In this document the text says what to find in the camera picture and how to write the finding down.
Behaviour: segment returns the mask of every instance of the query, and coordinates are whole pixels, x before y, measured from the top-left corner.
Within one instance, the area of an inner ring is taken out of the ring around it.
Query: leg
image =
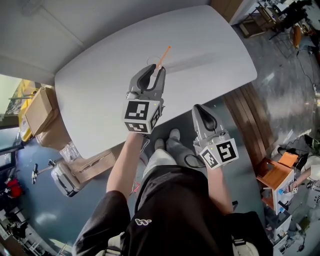
[[[155,166],[175,166],[177,165],[176,161],[173,157],[164,150],[165,143],[163,139],[157,139],[155,144],[155,152],[150,157],[149,163],[146,166],[142,179],[146,176],[146,174]]]
[[[180,132],[178,129],[173,129],[170,132],[169,139],[166,141],[166,150],[168,153],[174,158],[176,164],[179,166],[184,166],[190,168],[185,162],[186,155],[194,155],[193,151],[186,146],[182,145],[180,142]],[[188,157],[187,162],[191,166],[201,166],[202,163],[198,161],[195,157]],[[207,176],[206,168],[193,168],[197,171],[202,172],[205,176]]]

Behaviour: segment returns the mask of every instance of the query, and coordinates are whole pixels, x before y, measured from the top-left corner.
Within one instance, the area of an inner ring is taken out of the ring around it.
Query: desk
[[[160,14],[96,43],[62,68],[55,89],[65,127],[83,158],[122,143],[121,121],[131,78],[152,56],[167,69],[157,125],[257,78],[232,27],[203,5]]]

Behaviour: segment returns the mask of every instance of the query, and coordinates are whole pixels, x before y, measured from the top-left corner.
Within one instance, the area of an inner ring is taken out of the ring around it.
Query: red object
[[[6,186],[8,189],[10,189],[10,196],[12,198],[18,198],[21,196],[23,190],[16,178],[10,180]]]

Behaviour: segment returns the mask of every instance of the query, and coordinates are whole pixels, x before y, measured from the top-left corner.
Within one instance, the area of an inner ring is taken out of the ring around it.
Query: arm
[[[234,208],[226,186],[226,181],[222,169],[218,167],[212,170],[208,166],[206,167],[206,169],[210,199],[222,212],[222,214],[232,214],[234,212]]]
[[[119,191],[126,200],[134,184],[140,149],[144,137],[138,133],[130,132],[126,139],[119,158],[114,164],[106,184],[106,191]]]

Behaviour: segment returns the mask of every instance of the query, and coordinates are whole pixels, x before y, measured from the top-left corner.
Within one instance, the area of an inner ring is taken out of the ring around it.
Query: orange straw
[[[169,45],[168,48],[166,49],[164,55],[162,56],[162,58],[159,60],[158,64],[156,65],[156,69],[159,68],[159,66],[161,65],[162,61],[164,60],[164,58],[167,55],[170,48],[171,48],[171,46]]]

